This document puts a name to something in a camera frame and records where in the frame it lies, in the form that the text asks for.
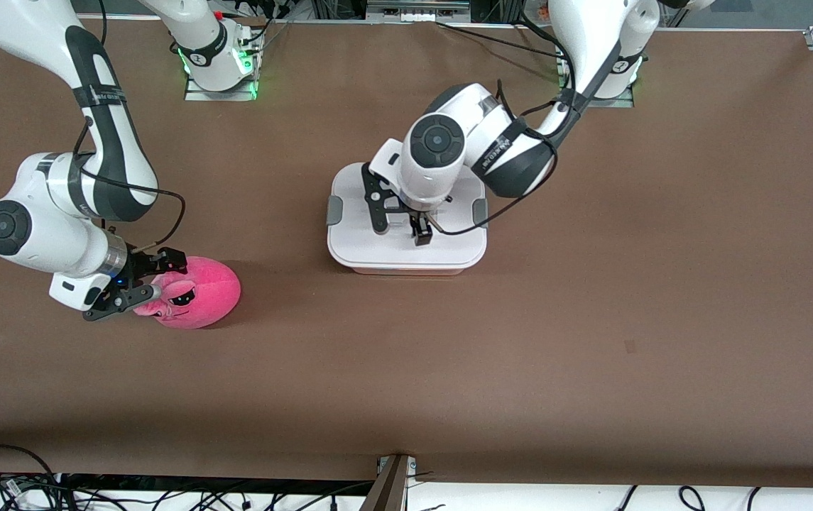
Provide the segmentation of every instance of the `plush toy face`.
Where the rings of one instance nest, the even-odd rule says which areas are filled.
[[[216,323],[233,310],[241,294],[238,277],[229,266],[214,259],[186,258],[188,273],[169,272],[151,282],[160,298],[134,311],[170,328],[201,328]]]

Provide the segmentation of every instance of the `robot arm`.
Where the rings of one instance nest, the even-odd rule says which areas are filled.
[[[369,165],[404,206],[435,210],[463,165],[498,197],[532,192],[590,101],[616,97],[633,81],[659,19],[657,0],[549,0],[549,12],[555,39],[571,61],[572,80],[537,133],[523,119],[512,119],[480,84],[449,88],[410,127],[406,142],[389,140]],[[381,207],[369,194],[366,201],[370,211]]]
[[[206,0],[140,0],[166,24],[189,76],[202,89],[224,91],[253,72],[263,33],[214,16]]]
[[[153,257],[133,253],[133,246],[91,221],[137,220],[156,199],[153,192],[107,183],[157,187],[107,52],[69,0],[0,1],[0,48],[72,88],[97,149],[77,158],[40,153],[22,162],[16,183],[0,199],[0,256],[53,273],[50,295],[87,319],[153,299],[157,290],[140,279],[181,271],[185,256],[170,249]]]

